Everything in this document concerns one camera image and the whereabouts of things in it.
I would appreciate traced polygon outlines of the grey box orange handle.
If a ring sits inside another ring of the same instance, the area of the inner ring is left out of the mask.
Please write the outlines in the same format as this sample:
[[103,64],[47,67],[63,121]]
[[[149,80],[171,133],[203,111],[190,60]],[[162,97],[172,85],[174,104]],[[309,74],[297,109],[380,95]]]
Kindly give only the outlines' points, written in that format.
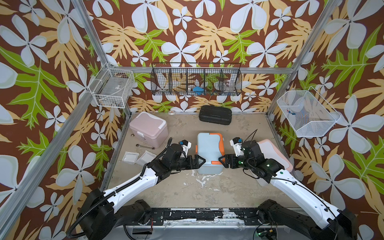
[[206,162],[198,169],[201,175],[218,175],[224,166],[219,158],[225,155],[224,140],[220,133],[199,133],[197,154]]

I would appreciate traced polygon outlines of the white and salmon first aid box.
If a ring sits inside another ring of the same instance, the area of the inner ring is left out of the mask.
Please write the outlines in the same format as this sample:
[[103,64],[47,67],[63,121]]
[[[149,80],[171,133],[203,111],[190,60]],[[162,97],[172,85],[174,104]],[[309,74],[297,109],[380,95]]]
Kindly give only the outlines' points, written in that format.
[[[293,170],[293,165],[290,163],[290,161],[285,157],[285,155],[282,154],[282,152],[270,141],[270,140],[262,140],[260,142],[257,142],[261,153],[264,155],[265,159],[274,159],[278,163],[280,163],[282,166],[284,166],[284,169],[288,171],[289,173],[292,172]],[[282,177],[278,174],[277,178],[285,178],[286,175],[283,174]],[[269,186],[272,185],[276,187],[277,189],[283,190],[281,187],[284,187],[283,185],[289,184],[288,182],[285,181],[279,181],[279,180],[272,180],[272,184],[269,184],[264,180],[263,178],[259,178],[258,183],[262,186]]]

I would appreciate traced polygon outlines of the white gauze packet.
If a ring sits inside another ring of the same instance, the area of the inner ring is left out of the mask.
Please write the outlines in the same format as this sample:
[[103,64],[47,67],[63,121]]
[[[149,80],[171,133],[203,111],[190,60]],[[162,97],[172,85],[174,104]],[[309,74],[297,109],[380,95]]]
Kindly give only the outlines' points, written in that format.
[[156,156],[156,154],[153,154],[149,151],[145,151],[136,161],[136,164],[144,166],[145,164],[150,163]]
[[139,157],[139,153],[125,152],[122,162],[133,165],[138,160],[138,157]]

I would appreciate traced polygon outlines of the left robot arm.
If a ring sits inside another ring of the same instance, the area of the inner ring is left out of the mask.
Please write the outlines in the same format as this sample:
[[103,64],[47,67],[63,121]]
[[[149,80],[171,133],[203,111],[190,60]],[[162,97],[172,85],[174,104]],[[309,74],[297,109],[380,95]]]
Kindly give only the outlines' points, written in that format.
[[172,139],[169,139],[165,149],[145,164],[139,174],[103,192],[99,189],[93,190],[75,222],[67,230],[67,238],[85,236],[89,240],[102,240],[116,227],[131,222],[146,223],[151,207],[142,200],[129,206],[127,202],[171,174],[202,167],[206,162],[203,157],[188,155],[191,146],[186,140],[173,144]]

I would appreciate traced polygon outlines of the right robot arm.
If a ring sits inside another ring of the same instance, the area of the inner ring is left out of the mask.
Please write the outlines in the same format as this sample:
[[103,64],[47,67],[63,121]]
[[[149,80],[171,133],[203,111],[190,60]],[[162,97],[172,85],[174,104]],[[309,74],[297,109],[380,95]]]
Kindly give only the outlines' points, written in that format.
[[273,200],[258,206],[257,221],[261,224],[282,225],[311,240],[356,240],[358,223],[348,210],[340,210],[326,202],[292,174],[292,164],[269,140],[230,141],[234,154],[219,157],[226,169],[250,170],[253,178],[270,184],[293,200],[305,214],[285,208]]

